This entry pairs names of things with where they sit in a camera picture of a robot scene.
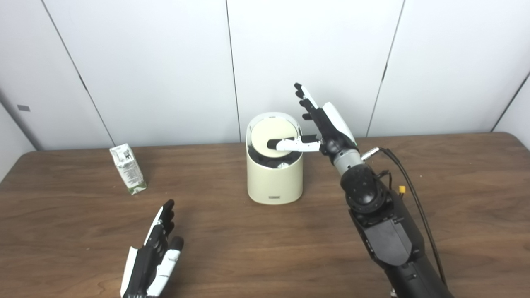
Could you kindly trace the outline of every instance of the robotic hand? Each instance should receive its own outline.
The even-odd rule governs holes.
[[[425,255],[423,237],[402,198],[381,181],[389,174],[376,174],[364,161],[379,151],[363,156],[348,126],[331,103],[319,108],[307,89],[296,83],[305,120],[313,120],[322,137],[272,139],[267,147],[280,151],[317,151],[330,158],[341,175],[350,216],[371,258],[385,271],[392,296],[399,298],[453,298]]]
[[[160,208],[142,248],[129,249],[121,281],[122,298],[158,297],[166,286],[184,246],[179,236],[167,242],[167,236],[175,227],[171,222],[174,205],[173,200],[168,200]]]

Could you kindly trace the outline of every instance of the wooden table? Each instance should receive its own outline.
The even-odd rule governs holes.
[[[530,296],[530,153],[517,139],[493,133],[358,143],[363,151],[389,147],[401,159],[456,298]],[[326,157],[306,155],[299,201],[265,206],[246,193],[243,144],[134,152],[148,182],[134,196],[106,149],[20,158],[0,184],[1,297],[119,297],[129,246],[141,245],[170,198],[185,246],[164,297],[388,297],[390,285],[369,259]],[[386,157],[369,164],[391,169],[395,185],[403,184]]]

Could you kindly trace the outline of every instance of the white wall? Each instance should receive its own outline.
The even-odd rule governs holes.
[[[117,144],[239,142],[224,0],[45,0]]]
[[[41,149],[112,146],[39,0],[0,1],[0,97]]]
[[[407,0],[368,136],[489,132],[530,70],[529,12]]]
[[[495,131],[513,134],[530,149],[530,81],[528,79],[500,119]]]
[[[401,0],[228,0],[241,133],[263,112],[286,112],[316,132],[293,84],[345,115],[365,136]]]
[[[45,150],[238,142],[265,111],[313,133],[295,82],[356,136],[486,132],[530,69],[525,0],[408,0],[391,52],[403,0],[44,3],[93,99],[43,3],[1,1],[0,101]]]
[[[0,104],[0,182],[22,154],[34,150],[33,145]]]

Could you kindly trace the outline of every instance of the gray joint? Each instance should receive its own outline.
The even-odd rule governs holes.
[[[361,159],[359,151],[350,149],[345,152],[341,152],[333,160],[333,165],[339,171],[339,174],[342,176],[344,172],[348,171],[349,168],[352,168],[358,164],[362,164],[364,161]]]

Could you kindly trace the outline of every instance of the black joint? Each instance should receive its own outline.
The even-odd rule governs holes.
[[[300,139],[302,140],[302,143],[313,143],[318,141],[316,135],[305,135],[301,136]]]
[[[282,139],[281,138],[276,138],[276,139],[270,139],[268,142],[267,142],[267,148],[269,149],[276,149],[276,146],[278,145],[278,143],[280,143]]]
[[[182,251],[183,247],[184,247],[184,239],[180,236],[175,236],[171,240],[171,243],[169,244],[168,249],[176,249],[176,250]]]
[[[302,90],[298,90],[295,92],[296,96],[298,96],[298,98],[301,98],[301,99],[304,99],[304,92]]]

